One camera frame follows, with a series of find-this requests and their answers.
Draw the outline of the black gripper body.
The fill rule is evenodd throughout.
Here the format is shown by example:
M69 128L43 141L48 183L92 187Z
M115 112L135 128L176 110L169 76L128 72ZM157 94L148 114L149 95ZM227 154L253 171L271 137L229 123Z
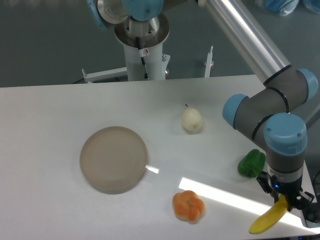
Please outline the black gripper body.
M303 167L294 172L279 172L270 166L262 174L269 175L271 187L282 195L302 192Z

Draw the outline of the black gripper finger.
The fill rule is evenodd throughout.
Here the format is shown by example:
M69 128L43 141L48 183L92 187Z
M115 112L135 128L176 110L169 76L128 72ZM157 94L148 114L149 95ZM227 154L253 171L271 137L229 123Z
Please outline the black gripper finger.
M308 208L312 204L314 198L315 196L307 191L305 192L300 191L298 193L288 194L287 210L291 212L292 209L303 210L305 208Z
M266 194L269 194L273 198L273 202L276 203L279 200L280 194L271 187L269 175L268 174L259 174L256 177L256 180L259 183L262 190Z

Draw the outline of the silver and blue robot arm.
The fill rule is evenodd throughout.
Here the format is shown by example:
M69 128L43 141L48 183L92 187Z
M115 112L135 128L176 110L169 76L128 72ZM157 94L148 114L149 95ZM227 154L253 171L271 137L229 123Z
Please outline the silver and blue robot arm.
M129 81L164 80L162 44L170 31L164 11L178 0L89 0L87 5L103 30L113 27L123 44ZM266 153L267 170L257 176L265 193L284 195L290 209L312 207L314 195L302 189L307 126L292 110L318 91L315 75L295 69L239 0L198 1L212 14L264 85L253 97L236 94L222 116Z

